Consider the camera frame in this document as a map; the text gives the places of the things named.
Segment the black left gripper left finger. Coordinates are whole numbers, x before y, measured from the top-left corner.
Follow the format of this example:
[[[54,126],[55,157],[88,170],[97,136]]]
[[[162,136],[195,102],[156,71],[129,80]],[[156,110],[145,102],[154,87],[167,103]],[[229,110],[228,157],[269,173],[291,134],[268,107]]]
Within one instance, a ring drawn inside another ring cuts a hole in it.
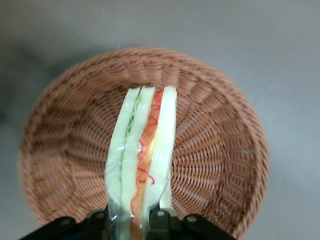
[[[59,217],[24,236],[25,240],[108,240],[107,212],[90,212],[81,222],[71,216]]]

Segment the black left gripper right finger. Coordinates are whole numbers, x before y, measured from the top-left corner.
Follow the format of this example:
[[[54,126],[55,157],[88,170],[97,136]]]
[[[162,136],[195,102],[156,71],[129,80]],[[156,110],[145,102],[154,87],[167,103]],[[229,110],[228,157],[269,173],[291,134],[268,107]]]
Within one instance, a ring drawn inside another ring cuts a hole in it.
[[[170,208],[150,212],[147,240],[233,240],[234,237],[199,214],[179,219]]]

